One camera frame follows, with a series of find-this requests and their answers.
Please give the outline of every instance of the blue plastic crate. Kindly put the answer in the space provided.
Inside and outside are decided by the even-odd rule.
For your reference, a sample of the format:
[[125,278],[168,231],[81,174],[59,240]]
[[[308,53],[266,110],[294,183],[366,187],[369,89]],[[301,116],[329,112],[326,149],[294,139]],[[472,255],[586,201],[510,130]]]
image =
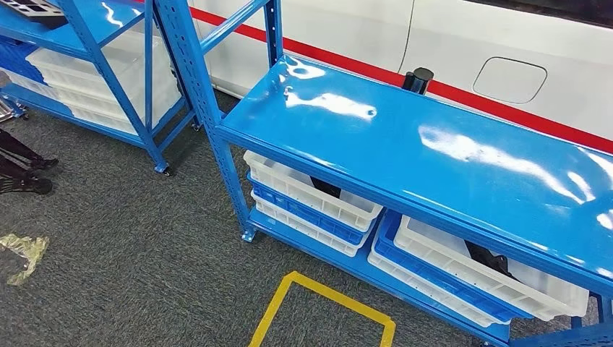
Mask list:
[[515,317],[533,318],[523,310],[507,303],[496,296],[490,295],[481,289],[467,283],[455,276],[439,269],[418,257],[404,252],[394,245],[394,238],[400,226],[402,215],[392,210],[386,210],[379,224],[379,237],[374,240],[374,250],[401,267],[419,275],[424,280],[433,283],[447,292],[457,296],[467,303],[478,307],[481,311],[490,314],[496,319],[507,322]]
[[36,50],[36,46],[0,36],[0,67],[24,77],[45,83],[43,75],[25,57]]
[[376,218],[372,220],[367,231],[360,231],[255,181],[251,178],[250,172],[247,173],[247,179],[251,181],[253,192],[258,197],[283,208],[311,224],[319,226],[330,234],[347,241],[349,244],[358,245],[364,236],[374,228]]

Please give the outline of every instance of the stacked crates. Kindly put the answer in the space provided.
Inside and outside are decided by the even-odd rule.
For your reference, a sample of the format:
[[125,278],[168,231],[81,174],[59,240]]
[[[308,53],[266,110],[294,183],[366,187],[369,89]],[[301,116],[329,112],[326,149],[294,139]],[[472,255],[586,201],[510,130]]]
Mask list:
[[368,261],[483,327],[514,317],[586,315],[588,290],[512,259],[516,279],[506,276],[472,260],[461,238],[391,210]]
[[18,74],[35,82],[43,82],[43,76],[25,57],[36,50],[36,46],[0,36],[0,68]]
[[342,191],[340,198],[313,187],[297,170],[247,151],[256,208],[271,218],[354,257],[373,231],[382,206]]
[[[128,99],[145,123],[145,36],[126,31],[102,48]],[[152,124],[181,97],[163,40],[153,38]],[[79,119],[136,134],[124,110],[94,64],[45,48],[27,56],[53,88],[57,100]]]

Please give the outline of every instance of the white car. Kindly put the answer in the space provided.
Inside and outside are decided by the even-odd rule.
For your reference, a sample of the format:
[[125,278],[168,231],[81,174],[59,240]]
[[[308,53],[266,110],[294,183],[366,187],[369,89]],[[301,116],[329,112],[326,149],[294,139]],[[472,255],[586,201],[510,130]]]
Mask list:
[[[227,17],[245,1],[189,2],[205,12]],[[436,81],[538,116],[522,121],[517,119],[522,113],[515,113],[515,120],[523,125],[541,131],[551,127],[553,130],[546,132],[610,151],[610,3],[282,0],[281,9],[283,35],[287,38],[401,74],[426,67],[434,72]],[[262,10],[246,24],[263,29]],[[201,37],[212,28],[207,22],[197,21]],[[308,51],[297,53],[309,55]],[[266,72],[266,45],[233,33],[208,53],[206,60],[216,87],[242,96]],[[432,96],[454,99],[447,92]],[[464,102],[464,106],[479,108],[479,99]],[[509,119],[504,108],[490,113]],[[558,129],[539,117],[574,129]]]

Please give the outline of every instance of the gray carpet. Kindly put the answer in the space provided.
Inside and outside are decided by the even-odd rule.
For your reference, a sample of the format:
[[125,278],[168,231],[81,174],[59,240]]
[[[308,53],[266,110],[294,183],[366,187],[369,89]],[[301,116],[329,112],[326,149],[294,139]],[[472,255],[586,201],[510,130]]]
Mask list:
[[[219,99],[226,110],[236,102]],[[47,175],[55,183],[49,196],[0,195],[0,235],[51,240],[20,287],[7,286],[6,276],[22,261],[0,252],[2,346],[246,346],[293,270],[390,315],[394,346],[479,342],[270,237],[241,241],[201,132],[185,129],[167,149],[176,176],[166,178],[143,150],[41,113],[0,127],[61,161]],[[236,149],[244,172],[240,155]],[[513,335],[568,324],[514,321]],[[378,346],[381,331],[294,285],[262,345]]]

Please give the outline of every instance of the red stripe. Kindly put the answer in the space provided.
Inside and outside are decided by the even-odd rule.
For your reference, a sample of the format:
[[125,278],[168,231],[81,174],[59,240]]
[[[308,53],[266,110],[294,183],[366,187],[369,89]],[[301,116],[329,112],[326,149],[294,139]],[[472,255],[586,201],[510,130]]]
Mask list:
[[[223,17],[210,12],[202,11],[201,9],[195,9],[194,7],[190,7],[190,9],[192,11],[193,18],[202,20],[203,22],[207,22],[212,25],[219,25],[226,20]],[[263,42],[266,41],[266,32],[264,30],[257,29],[256,27],[241,25],[236,29],[236,32],[256,40]],[[376,67],[362,61],[357,61],[346,56],[341,56],[340,54],[307,45],[290,38],[283,38],[283,47],[287,48],[289,51],[293,51],[294,53],[308,56],[312,59],[323,61],[357,74],[370,77],[374,80],[386,82],[398,87],[400,87],[404,81],[404,76],[397,74],[396,72],[381,69],[380,67]],[[446,85],[443,82],[436,80],[431,81],[428,86],[428,92],[492,114],[502,119],[512,121],[516,124],[532,128],[538,132],[550,134],[555,137],[560,137],[565,140],[613,154],[613,141],[611,140],[569,127],[556,121],[545,119],[537,116],[536,114],[522,111],[518,108],[514,108],[503,103],[498,103],[494,100],[461,90],[451,85]]]

